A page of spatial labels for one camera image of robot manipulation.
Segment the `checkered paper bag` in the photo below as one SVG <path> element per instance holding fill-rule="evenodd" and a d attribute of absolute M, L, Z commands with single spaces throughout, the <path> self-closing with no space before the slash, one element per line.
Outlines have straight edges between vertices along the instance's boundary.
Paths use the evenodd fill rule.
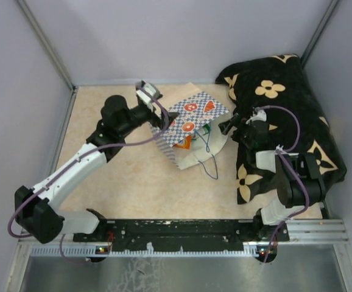
<path fill-rule="evenodd" d="M 202 164 L 213 158 L 224 147 L 228 136 L 220 132 L 218 124 L 231 118 L 231 111 L 213 96 L 193 83 L 187 83 L 161 99 L 168 112 L 180 115 L 172 125 L 155 140 L 157 147 L 180 170 Z M 205 124 L 211 124 L 211 134 L 207 138 L 192 140 L 191 149 L 175 148 L 174 144 L 193 136 Z"/>

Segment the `green mint candy bag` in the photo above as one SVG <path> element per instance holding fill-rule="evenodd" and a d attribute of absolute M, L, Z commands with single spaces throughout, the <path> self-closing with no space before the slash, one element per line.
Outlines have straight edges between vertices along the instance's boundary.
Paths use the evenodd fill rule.
<path fill-rule="evenodd" d="M 211 124 L 207 123 L 198 130 L 195 130 L 192 140 L 197 140 L 200 137 L 207 138 L 211 134 Z"/>

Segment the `orange fruits candy bag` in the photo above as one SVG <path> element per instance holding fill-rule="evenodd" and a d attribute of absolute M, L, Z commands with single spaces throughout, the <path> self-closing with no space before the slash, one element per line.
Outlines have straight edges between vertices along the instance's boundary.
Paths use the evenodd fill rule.
<path fill-rule="evenodd" d="M 192 136 L 188 135 L 186 138 L 174 144 L 175 148 L 190 150 L 191 149 Z"/>

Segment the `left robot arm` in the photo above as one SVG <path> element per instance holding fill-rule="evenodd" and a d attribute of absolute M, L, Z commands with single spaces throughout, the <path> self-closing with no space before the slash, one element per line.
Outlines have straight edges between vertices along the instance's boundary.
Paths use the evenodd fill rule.
<path fill-rule="evenodd" d="M 93 211 L 62 211 L 62 202 L 90 174 L 110 162 L 122 147 L 125 138 L 142 124 L 165 131 L 178 116 L 177 112 L 161 110 L 158 116 L 154 104 L 156 97 L 139 98 L 130 109 L 123 96 L 109 97 L 102 107 L 101 120 L 96 130 L 80 150 L 62 167 L 32 188 L 21 186 L 15 192 L 15 212 L 9 220 L 7 231 L 15 238 L 21 235 L 12 231 L 19 224 L 40 243 L 49 243 L 58 235 L 87 234 L 94 241 L 103 240 L 108 227 L 100 221 L 102 216 Z"/>

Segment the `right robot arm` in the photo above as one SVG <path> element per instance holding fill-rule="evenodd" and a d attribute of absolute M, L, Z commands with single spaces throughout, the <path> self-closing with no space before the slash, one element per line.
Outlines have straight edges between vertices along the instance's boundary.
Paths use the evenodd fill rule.
<path fill-rule="evenodd" d="M 256 168 L 274 174 L 277 195 L 257 211 L 253 218 L 253 233 L 259 240 L 275 242 L 288 219 L 325 199 L 325 183 L 314 154 L 294 153 L 279 145 L 273 147 L 264 110 L 249 119 L 236 113 L 219 124 L 222 134 L 228 134 L 233 127 L 236 130 L 231 138 L 246 147 L 247 157 L 255 162 Z"/>

